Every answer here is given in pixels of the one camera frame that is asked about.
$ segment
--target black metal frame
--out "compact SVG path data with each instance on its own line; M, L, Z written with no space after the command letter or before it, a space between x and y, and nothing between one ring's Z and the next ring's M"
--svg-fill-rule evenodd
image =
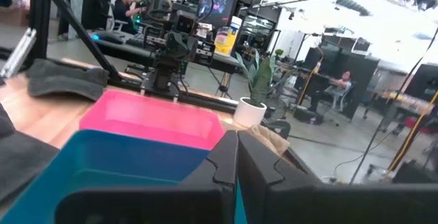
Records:
M91 51L93 56L99 62L103 69L108 71L109 80L108 84L116 86L119 88L126 88L129 90L140 92L141 81L135 79L128 79L122 77L118 71L106 60L105 56L102 54L101 50L97 47L96 43L87 34L87 31L82 27L82 25L74 17L73 12L70 9L67 0L53 0L58 9L60 10L62 16L68 21L70 25L76 30L79 38L85 43L87 48ZM31 8L29 14L29 26L36 29L37 38L34 48L31 50L29 57L24 63L25 68L29 68L36 58L47 58L47 36L49 32L49 13L50 13L50 0L31 0ZM62 64L65 66L84 69L73 64L67 64L61 60L54 60L57 64ZM217 98L206 97L204 95L198 95L194 93L187 93L179 100L183 103L188 103L192 105L198 105L204 108L209 108L212 110L217 110L221 112L227 112L233 114L236 109L236 104L223 101Z

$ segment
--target concrete floor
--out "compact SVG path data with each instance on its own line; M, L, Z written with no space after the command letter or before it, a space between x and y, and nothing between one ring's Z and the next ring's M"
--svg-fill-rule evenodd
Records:
M24 31L25 28L0 25L0 47L13 47L17 44ZM56 24L52 22L49 32L49 46L47 49L47 56L49 58L71 58L82 62L98 64L82 41L77 39L68 42L56 42L55 35ZM119 71L123 71L127 65L127 62L119 59L111 57L107 57L107 59ZM221 72L214 70L214 73L218 79L222 78ZM218 87L208 69L197 64L189 64L185 81L190 85L190 88L213 95ZM242 76L235 74L232 77L229 94L236 100L249 95L246 80ZM354 160L365 151L374 130L382 119L382 116L369 112L368 119L364 120L362 119L363 111L364 108L359 107L351 122L341 116L336 117L335 114L329 111L326 113L327 121L319 126L300 123L294 119L290 113L287 113L286 120L292 125L290 135L312 140L289 138L291 148L318 176L333 176L334 169L339 163ZM338 120L340 124L339 127L337 127L334 122L328 121L332 118ZM395 126L395 123L391 124L389 130ZM399 136L379 132L373 145L376 145L384 138L386 139L366 157L356 182L361 181L369 164L383 168L388 167L408 132L408 129L405 129ZM409 149L405 160L415 158L420 162L425 162L426 158L421 152L424 148L429 146L432 139L433 138L424 135L419 135L413 146ZM340 179L349 181L358 163L359 160L339 166L337 176Z

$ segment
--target black shirt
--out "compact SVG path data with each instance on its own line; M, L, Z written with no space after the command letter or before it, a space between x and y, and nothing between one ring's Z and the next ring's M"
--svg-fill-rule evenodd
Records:
M127 22L127 25L122 26L122 32L135 35L137 31L134 29L131 17L126 16L126 11L129 11L129 5L124 4L122 0L116 0L113 10L114 19Z

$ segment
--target seated man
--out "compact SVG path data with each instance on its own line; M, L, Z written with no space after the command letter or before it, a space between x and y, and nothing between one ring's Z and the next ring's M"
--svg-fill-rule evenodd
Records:
M346 71L344 74L342 74L341 79L330 79L330 84L332 84L332 86L328 87L325 92L333 96L342 96L352 86L350 71ZM324 92L317 91L311 96L309 108L310 111L316 112L316 108L318 107L318 103L320 102L323 94Z
M132 15L139 14L146 11L146 8L136 8L131 9L131 4L133 2L139 2L140 0L116 0L114 4L114 19L119 21L127 22L127 25L122 26L122 32L126 32L129 34L137 34L137 31L134 29L134 24L132 23Z

